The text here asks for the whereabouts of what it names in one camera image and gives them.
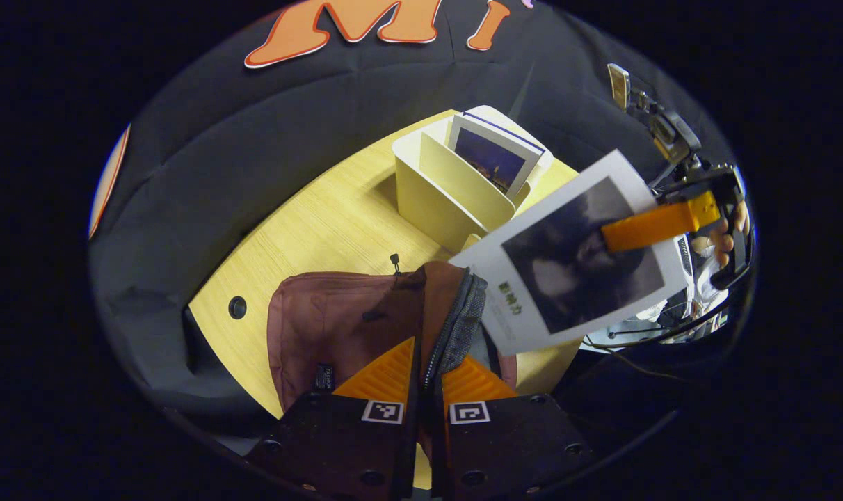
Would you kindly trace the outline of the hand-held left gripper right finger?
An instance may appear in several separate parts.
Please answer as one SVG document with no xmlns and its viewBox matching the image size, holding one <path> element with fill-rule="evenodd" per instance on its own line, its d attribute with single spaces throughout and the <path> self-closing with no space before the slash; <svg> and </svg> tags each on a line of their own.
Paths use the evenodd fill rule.
<svg viewBox="0 0 843 501">
<path fill-rule="evenodd" d="M 589 441 L 552 396 L 520 395 L 466 356 L 435 382 L 435 494 L 539 499 L 594 463 Z"/>
</svg>

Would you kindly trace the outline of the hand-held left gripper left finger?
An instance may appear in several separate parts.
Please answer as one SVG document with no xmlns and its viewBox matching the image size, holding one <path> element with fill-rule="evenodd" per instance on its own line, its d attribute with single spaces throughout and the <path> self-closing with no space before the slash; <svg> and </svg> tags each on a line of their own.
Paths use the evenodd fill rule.
<svg viewBox="0 0 843 501">
<path fill-rule="evenodd" d="M 409 338 L 335 390 L 301 395 L 246 462 L 307 499 L 409 499 L 417 377 L 417 349 Z"/>
</svg>

